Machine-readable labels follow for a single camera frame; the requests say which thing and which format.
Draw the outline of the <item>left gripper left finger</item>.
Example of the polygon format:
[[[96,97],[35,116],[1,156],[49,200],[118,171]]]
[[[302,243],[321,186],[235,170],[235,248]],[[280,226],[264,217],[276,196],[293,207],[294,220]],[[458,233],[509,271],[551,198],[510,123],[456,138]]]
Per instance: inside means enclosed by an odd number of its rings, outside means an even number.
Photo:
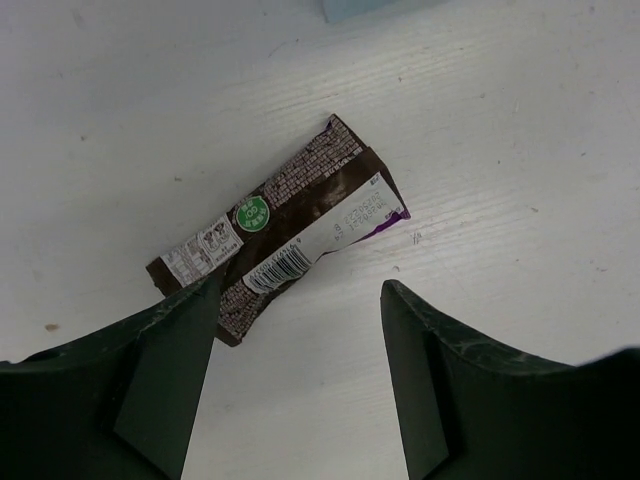
[[[216,335],[196,282],[92,334],[1,365],[5,479],[178,479]]]

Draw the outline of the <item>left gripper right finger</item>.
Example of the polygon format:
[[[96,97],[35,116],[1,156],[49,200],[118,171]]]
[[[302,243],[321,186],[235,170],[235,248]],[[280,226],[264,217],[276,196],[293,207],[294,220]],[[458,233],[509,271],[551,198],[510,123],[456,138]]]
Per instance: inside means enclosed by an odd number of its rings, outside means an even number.
[[[381,320],[412,479],[635,479],[639,351],[579,366],[515,349],[397,280]]]

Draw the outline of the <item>brown chocolate bar wrapper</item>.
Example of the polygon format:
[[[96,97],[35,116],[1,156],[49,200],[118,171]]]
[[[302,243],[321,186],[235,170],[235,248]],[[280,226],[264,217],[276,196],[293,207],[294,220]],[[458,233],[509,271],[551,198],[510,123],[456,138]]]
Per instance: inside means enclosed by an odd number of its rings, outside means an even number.
[[[321,257],[410,217],[384,162],[331,115],[273,175],[146,270],[164,296],[220,276],[217,336],[234,347]]]

